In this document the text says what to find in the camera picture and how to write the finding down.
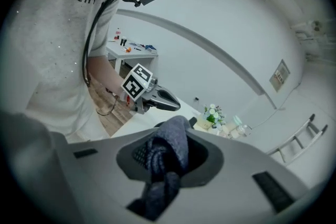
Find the person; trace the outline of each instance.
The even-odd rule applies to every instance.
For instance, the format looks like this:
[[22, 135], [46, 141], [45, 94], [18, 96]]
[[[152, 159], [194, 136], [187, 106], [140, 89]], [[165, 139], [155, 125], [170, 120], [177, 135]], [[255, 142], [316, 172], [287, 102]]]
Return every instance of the person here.
[[[5, 46], [14, 46], [41, 77], [25, 114], [69, 143], [109, 138], [82, 77], [88, 31], [104, 0], [16, 0], [7, 18]], [[104, 87], [126, 100], [123, 79], [106, 57], [114, 1], [101, 15], [90, 39], [88, 68]]]

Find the black cable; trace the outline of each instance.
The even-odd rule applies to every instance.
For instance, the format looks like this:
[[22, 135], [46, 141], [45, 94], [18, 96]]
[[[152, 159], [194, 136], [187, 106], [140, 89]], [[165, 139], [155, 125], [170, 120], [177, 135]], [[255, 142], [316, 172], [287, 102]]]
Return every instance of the black cable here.
[[99, 8], [89, 31], [88, 37], [85, 42], [85, 47], [84, 47], [84, 52], [83, 52], [83, 57], [82, 57], [82, 75], [85, 83], [87, 86], [90, 86], [90, 74], [89, 74], [89, 67], [88, 67], [88, 57], [89, 57], [89, 45], [90, 45], [90, 39], [91, 35], [93, 32], [93, 29], [95, 28], [100, 16], [104, 12], [104, 10], [113, 3], [114, 0], [105, 0], [102, 4], [101, 7]]
[[107, 113], [107, 114], [100, 114], [97, 110], [96, 110], [96, 112], [97, 112], [99, 115], [101, 115], [101, 116], [108, 116], [108, 115], [110, 115], [110, 114], [112, 113], [112, 111], [113, 111], [113, 109], [114, 109], [116, 103], [117, 103], [118, 98], [119, 98], [119, 97], [117, 96], [117, 98], [115, 99], [114, 105], [113, 105], [112, 109], [109, 111], [109, 113]]

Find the wooden floor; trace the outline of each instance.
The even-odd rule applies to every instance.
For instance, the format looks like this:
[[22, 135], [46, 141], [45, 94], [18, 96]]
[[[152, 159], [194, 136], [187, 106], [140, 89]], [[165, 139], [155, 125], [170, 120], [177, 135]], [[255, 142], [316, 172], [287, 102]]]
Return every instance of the wooden floor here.
[[[110, 61], [111, 65], [114, 67], [115, 60]], [[122, 65], [120, 69], [120, 76], [125, 78], [126, 75], [131, 71], [126, 65]], [[117, 101], [113, 111], [111, 111], [115, 98], [112, 93], [106, 91], [105, 87], [102, 86], [97, 80], [91, 77], [91, 86], [89, 87], [90, 95], [96, 104], [96, 110], [99, 119], [106, 131], [110, 136], [112, 136], [120, 127], [122, 127], [129, 119], [132, 118], [129, 108], [125, 103]]]

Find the clutter on table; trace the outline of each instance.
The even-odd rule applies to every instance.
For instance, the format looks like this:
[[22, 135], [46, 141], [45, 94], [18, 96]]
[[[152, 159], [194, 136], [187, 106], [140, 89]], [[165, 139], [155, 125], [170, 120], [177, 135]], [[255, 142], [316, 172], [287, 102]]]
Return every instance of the clutter on table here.
[[120, 45], [124, 47], [125, 44], [126, 44], [126, 41], [127, 41], [127, 38], [126, 37], [122, 37], [122, 39], [120, 41]]
[[120, 31], [120, 28], [118, 28], [117, 31], [115, 31], [114, 40], [119, 40], [120, 35], [121, 35], [121, 31]]
[[157, 54], [156, 49], [152, 45], [146, 45], [145, 49], [149, 51], [151, 54]]
[[222, 125], [217, 123], [217, 124], [212, 125], [208, 129], [208, 132], [214, 135], [219, 135], [222, 130], [223, 130]]
[[132, 48], [131, 47], [128, 47], [128, 48], [122, 48], [123, 51], [125, 52], [131, 52]]
[[130, 45], [132, 45], [132, 46], [136, 46], [136, 47], [139, 47], [139, 48], [145, 48], [145, 45], [142, 45], [142, 44], [140, 44], [140, 43], [134, 43], [134, 42], [132, 42], [132, 43], [130, 43]]
[[204, 112], [197, 118], [197, 125], [209, 129], [215, 124], [215, 127], [219, 127], [224, 123], [225, 115], [222, 114], [222, 109], [214, 104], [209, 107], [204, 106]]
[[238, 116], [234, 116], [230, 122], [222, 125], [222, 131], [218, 135], [226, 138], [237, 139], [241, 136], [247, 136], [247, 128], [248, 126], [243, 125]]

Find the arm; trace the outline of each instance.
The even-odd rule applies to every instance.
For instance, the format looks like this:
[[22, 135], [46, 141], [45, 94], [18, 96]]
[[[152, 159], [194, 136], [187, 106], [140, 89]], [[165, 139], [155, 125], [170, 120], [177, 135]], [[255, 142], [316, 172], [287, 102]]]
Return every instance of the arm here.
[[124, 101], [125, 94], [121, 94], [123, 92], [121, 89], [123, 79], [116, 73], [106, 57], [109, 25], [113, 15], [117, 11], [118, 2], [115, 1], [107, 7], [97, 22], [96, 35], [88, 57], [88, 69], [89, 73], [99, 83], [120, 96], [121, 100]]
[[120, 96], [123, 92], [121, 83], [123, 78], [110, 65], [106, 56], [89, 57], [89, 72], [90, 74], [105, 88]]

